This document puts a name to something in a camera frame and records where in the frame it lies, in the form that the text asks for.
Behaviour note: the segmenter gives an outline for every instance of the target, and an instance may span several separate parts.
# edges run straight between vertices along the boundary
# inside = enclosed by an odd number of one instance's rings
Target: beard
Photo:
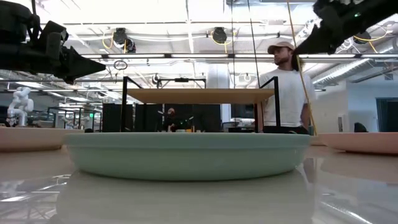
[[[280,59],[278,59],[278,60],[276,60],[276,58],[274,59],[274,63],[275,63],[276,65],[282,65],[283,63],[286,63],[286,62],[288,62],[288,61],[289,61],[289,58],[288,58],[288,57],[280,58]]]

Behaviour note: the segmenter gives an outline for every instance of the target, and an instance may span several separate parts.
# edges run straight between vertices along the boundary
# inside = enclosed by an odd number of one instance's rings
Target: white robot
[[[90,117],[83,117],[80,120],[80,127],[79,127],[79,123],[78,121],[75,121],[75,124],[73,124],[73,120],[71,119],[67,119],[65,116],[63,116],[61,118],[62,121],[66,122],[70,127],[72,127],[73,129],[85,129],[87,122],[90,121]]]
[[[7,115],[9,117],[9,124],[13,126],[16,124],[16,116],[19,117],[18,126],[24,127],[27,122],[27,112],[33,111],[33,100],[29,99],[28,94],[30,93],[30,88],[19,87],[17,91],[14,92],[10,106],[7,110]]]

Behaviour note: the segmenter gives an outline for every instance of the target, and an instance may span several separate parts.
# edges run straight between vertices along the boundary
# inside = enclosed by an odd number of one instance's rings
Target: wooden table
[[[144,114],[147,103],[154,104],[253,104],[255,130],[259,131],[257,104],[263,102],[275,93],[274,89],[127,89],[128,77],[123,78],[123,101],[121,131],[125,131],[125,105],[127,95],[144,104]],[[275,98],[277,126],[280,126],[279,95]]]

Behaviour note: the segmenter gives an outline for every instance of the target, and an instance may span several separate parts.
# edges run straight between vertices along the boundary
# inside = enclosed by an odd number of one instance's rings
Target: black metal table frame
[[[61,107],[58,107],[58,106],[52,106],[52,107],[47,108],[47,117],[50,114],[50,110],[64,111],[65,112],[65,114],[64,114],[65,118],[67,117],[67,112],[69,112],[69,110],[66,110],[65,108],[61,108]],[[81,110],[82,110],[82,108],[79,108],[79,120],[78,120],[78,127],[79,128],[80,128],[80,120],[81,120]],[[93,127],[92,127],[93,131],[94,131],[94,117],[95,117],[96,113],[99,113],[99,115],[100,115],[100,117],[99,117],[99,131],[101,132],[102,131],[102,112],[95,111],[95,110],[86,110],[86,111],[84,111],[84,113],[93,113]],[[77,114],[77,112],[73,111],[73,125],[75,125],[76,114]],[[67,125],[66,122],[63,122],[63,128],[64,129],[66,128],[66,125]]]
[[[140,84],[136,83],[129,77],[123,77],[123,92],[122,92],[122,108],[121,108],[121,124],[120,124],[120,132],[126,132],[126,108],[127,108],[127,83],[131,82],[135,84],[138,88],[143,88]],[[274,82],[274,96],[275,96],[275,118],[276,118],[276,126],[280,127],[280,102],[279,102],[279,81],[278,77],[272,77],[268,82],[260,86],[260,88],[264,88],[266,85]],[[146,103],[144,103],[144,117],[143,117],[143,128],[145,130],[146,124]],[[259,132],[259,124],[258,124],[258,111],[257,111],[257,103],[254,104],[254,126],[256,133]]]

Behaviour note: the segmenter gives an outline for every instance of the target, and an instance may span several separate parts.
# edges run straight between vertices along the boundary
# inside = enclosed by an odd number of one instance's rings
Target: shelf
[[[273,89],[130,89],[142,103],[254,104],[274,95]]]

